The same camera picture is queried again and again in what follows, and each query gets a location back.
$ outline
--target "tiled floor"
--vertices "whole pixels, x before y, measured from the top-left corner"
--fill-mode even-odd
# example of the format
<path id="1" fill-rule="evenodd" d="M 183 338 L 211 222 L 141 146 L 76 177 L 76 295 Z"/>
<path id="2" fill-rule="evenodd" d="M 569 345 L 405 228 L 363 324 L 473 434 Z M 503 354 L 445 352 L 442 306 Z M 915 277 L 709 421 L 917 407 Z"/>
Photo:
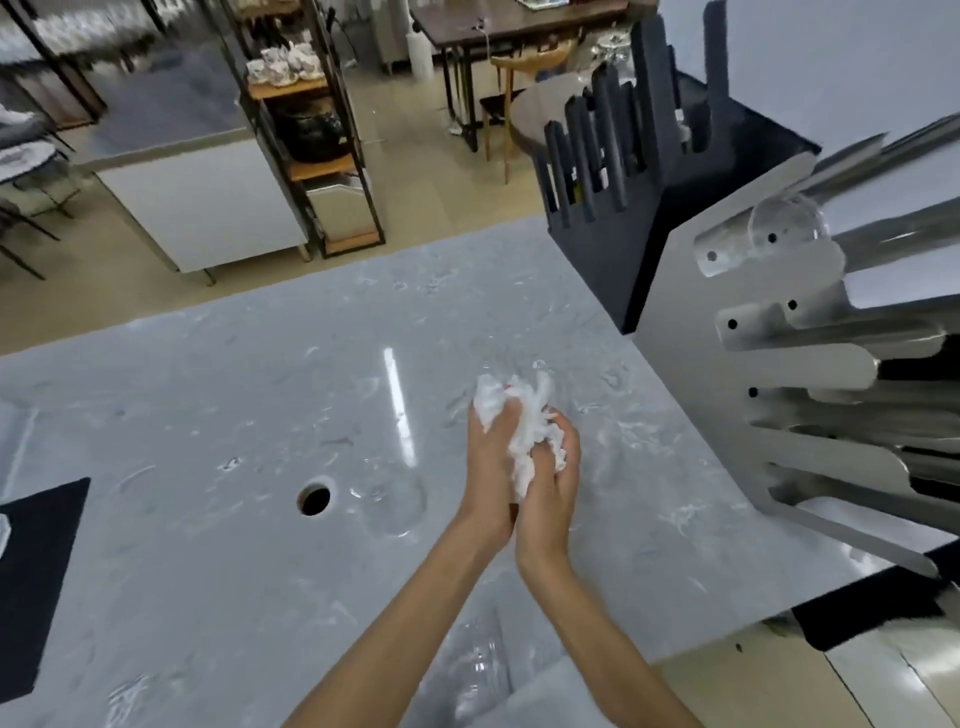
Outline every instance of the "tiled floor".
<path id="1" fill-rule="evenodd" d="M 202 276 L 165 268 L 106 190 L 90 180 L 69 205 L 76 219 L 57 213 L 39 218 L 62 242 L 26 226 L 5 238 L 48 280 L 32 279 L 0 260 L 0 353 L 541 213 L 527 158 L 515 157 L 511 182 L 503 184 L 500 130 L 493 133 L 491 162 L 448 133 L 440 74 L 428 85 L 362 70 L 352 71 L 348 80 L 386 246 L 309 263 L 296 250 L 281 251 L 221 266 L 215 270 L 217 284 L 208 287 Z M 478 96 L 495 89 L 489 67 L 478 64 L 477 86 Z M 885 629 L 844 645 L 835 656 L 755 626 L 661 668 L 711 727 L 946 726 L 960 717 L 958 656 L 960 632 L 945 623 Z M 878 668 L 883 660 L 885 668 Z"/>

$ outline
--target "white towel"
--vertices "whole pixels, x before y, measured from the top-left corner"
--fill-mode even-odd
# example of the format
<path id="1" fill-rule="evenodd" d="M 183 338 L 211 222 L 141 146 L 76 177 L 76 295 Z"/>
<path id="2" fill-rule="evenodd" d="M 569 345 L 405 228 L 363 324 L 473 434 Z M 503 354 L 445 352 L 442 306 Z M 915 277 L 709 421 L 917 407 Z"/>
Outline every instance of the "white towel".
<path id="1" fill-rule="evenodd" d="M 509 447 L 514 458 L 514 491 L 517 501 L 523 500 L 527 495 L 527 486 L 534 479 L 534 459 L 530 456 L 530 450 L 536 443 L 545 440 L 550 444 L 555 473 L 566 467 L 564 431 L 551 422 L 552 416 L 549 413 L 543 411 L 552 393 L 553 379 L 544 371 L 537 372 L 536 388 L 518 376 L 511 377 L 506 385 L 492 375 L 481 375 L 477 379 L 473 409 L 480 418 L 484 432 L 490 429 L 493 420 L 503 411 L 507 398 L 520 400 L 523 406 Z"/>

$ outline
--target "wooden shelf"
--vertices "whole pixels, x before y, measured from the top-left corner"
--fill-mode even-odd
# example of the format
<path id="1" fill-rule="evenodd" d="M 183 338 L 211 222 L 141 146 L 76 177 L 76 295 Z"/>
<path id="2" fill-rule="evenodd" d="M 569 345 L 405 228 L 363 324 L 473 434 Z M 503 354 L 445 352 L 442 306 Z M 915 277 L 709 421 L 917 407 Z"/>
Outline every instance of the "wooden shelf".
<path id="1" fill-rule="evenodd" d="M 247 84 L 250 90 L 251 98 L 254 101 L 263 101 L 264 99 L 275 99 L 278 96 L 291 96 L 295 93 L 304 91 L 317 91 L 327 88 L 326 78 L 315 79 L 313 81 L 297 81 L 290 85 L 275 86 L 270 84 Z"/>
<path id="2" fill-rule="evenodd" d="M 304 180 L 313 180 L 317 177 L 326 175 L 349 174 L 357 171 L 353 164 L 353 157 L 346 155 L 339 159 L 331 161 L 322 161 L 311 163 L 308 161 L 290 162 L 290 179 L 294 182 L 303 182 Z"/>
<path id="3" fill-rule="evenodd" d="M 327 255 L 336 255 L 346 253 L 357 248 L 366 248 L 370 245 L 376 245 L 380 242 L 380 233 L 377 231 L 365 232 L 362 235 L 354 235 L 343 240 L 327 240 L 324 244 Z"/>
<path id="4" fill-rule="evenodd" d="M 300 0 L 270 0 L 265 5 L 250 6 L 240 11 L 244 20 L 255 20 L 270 15 L 292 15 L 300 11 Z"/>

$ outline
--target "dishware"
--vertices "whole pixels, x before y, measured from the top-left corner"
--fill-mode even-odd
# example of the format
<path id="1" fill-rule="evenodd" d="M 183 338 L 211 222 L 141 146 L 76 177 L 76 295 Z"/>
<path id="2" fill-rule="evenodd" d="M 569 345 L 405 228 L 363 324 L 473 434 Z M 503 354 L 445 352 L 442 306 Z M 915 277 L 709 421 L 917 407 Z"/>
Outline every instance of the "dishware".
<path id="1" fill-rule="evenodd" d="M 267 77 L 267 62 L 262 59 L 247 61 L 247 79 L 251 84 L 266 84 L 269 80 Z"/>
<path id="2" fill-rule="evenodd" d="M 294 71 L 300 71 L 303 68 L 303 60 L 306 55 L 301 53 L 296 47 L 287 53 L 287 62 Z"/>
<path id="3" fill-rule="evenodd" d="M 317 81 L 324 77 L 324 70 L 317 56 L 304 56 L 300 62 L 300 77 L 305 81 Z"/>
<path id="4" fill-rule="evenodd" d="M 380 458 L 365 461 L 364 477 L 350 488 L 359 498 L 357 510 L 371 533 L 404 536 L 426 510 L 426 491 L 420 474 L 402 463 Z"/>
<path id="5" fill-rule="evenodd" d="M 275 61 L 268 66 L 268 79 L 271 85 L 285 86 L 297 80 L 287 61 Z"/>
<path id="6" fill-rule="evenodd" d="M 260 57 L 267 63 L 276 63 L 278 61 L 283 61 L 281 56 L 282 51 L 279 48 L 264 48 L 260 51 Z"/>

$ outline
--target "black mat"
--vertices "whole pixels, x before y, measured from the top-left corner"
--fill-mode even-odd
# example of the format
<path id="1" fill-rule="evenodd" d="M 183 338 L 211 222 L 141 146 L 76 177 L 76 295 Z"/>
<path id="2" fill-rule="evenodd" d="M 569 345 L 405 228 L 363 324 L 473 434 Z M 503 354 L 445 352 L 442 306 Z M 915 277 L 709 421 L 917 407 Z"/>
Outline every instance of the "black mat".
<path id="1" fill-rule="evenodd" d="M 33 691 L 90 478 L 0 505 L 12 534 L 0 557 L 0 703 Z"/>
<path id="2" fill-rule="evenodd" d="M 960 541 L 929 551 L 943 580 L 890 567 L 793 608 L 806 641 L 826 652 L 892 619 L 942 617 L 936 597 L 960 583 Z"/>

